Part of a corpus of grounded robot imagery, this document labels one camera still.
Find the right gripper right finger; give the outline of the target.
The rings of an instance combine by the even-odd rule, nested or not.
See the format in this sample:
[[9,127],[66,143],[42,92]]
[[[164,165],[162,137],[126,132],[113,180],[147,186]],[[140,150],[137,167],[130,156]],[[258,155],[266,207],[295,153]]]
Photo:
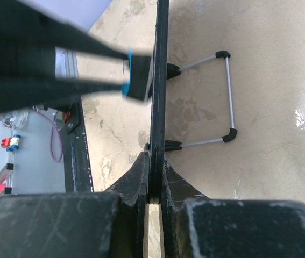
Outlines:
[[305,257],[305,204],[211,199],[164,161],[164,257]]

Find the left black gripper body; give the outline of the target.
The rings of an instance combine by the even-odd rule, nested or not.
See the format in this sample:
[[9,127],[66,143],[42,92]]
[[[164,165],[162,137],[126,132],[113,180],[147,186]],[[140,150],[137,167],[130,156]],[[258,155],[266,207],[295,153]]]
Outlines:
[[60,99],[55,49],[60,22],[19,1],[0,1],[0,113]]

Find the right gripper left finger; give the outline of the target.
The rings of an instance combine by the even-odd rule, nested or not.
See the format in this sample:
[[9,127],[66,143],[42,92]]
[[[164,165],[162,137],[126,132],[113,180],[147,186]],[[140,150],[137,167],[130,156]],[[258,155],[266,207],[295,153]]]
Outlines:
[[149,154],[102,192],[0,197],[0,257],[147,257]]

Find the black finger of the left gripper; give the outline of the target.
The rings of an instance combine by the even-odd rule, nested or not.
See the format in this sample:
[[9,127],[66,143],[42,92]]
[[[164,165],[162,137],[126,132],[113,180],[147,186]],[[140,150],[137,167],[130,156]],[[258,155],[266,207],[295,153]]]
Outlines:
[[19,52],[27,58],[54,60],[57,47],[112,59],[129,58],[127,53],[107,46],[71,24],[55,20],[20,1],[16,3],[20,8],[17,15],[21,19],[20,26],[28,29],[22,34],[24,41],[19,46]]
[[121,90],[120,83],[66,78],[53,81],[47,89],[47,97],[48,101],[74,101],[82,95]]

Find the blue whiteboard eraser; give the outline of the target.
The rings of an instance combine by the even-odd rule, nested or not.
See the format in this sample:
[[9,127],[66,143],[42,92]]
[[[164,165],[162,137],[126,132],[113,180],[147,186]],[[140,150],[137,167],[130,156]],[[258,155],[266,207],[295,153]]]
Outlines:
[[148,99],[153,79],[153,56],[128,52],[129,81],[122,86],[122,94],[128,98],[145,102]]

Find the white whiteboard black frame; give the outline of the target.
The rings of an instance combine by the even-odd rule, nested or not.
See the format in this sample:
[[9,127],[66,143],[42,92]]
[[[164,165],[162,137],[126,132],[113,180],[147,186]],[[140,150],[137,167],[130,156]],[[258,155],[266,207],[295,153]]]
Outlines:
[[162,189],[165,152],[168,21],[169,0],[157,1],[150,131],[150,171],[147,188],[150,204],[159,204]]

